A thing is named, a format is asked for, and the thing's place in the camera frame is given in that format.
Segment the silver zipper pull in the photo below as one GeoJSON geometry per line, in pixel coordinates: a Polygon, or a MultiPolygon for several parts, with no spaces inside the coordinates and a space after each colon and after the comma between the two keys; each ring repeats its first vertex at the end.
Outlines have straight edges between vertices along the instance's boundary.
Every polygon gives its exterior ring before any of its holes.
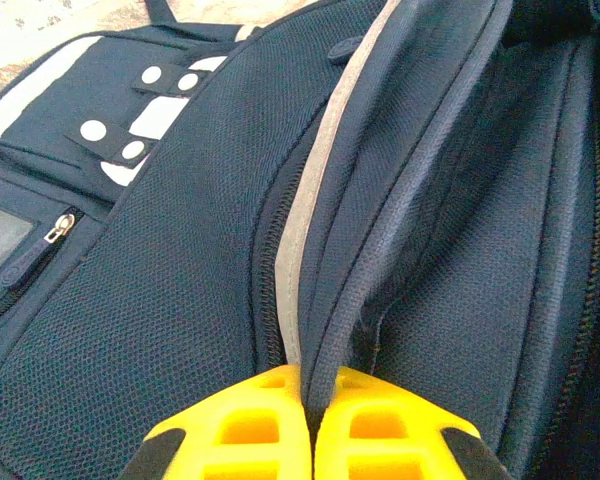
{"type": "Polygon", "coordinates": [[[0,277],[4,288],[15,288],[22,285],[34,271],[40,261],[50,252],[59,238],[66,236],[76,223],[72,213],[65,213],[56,220],[54,227],[43,238],[34,243],[29,250],[7,267],[0,277]]]}

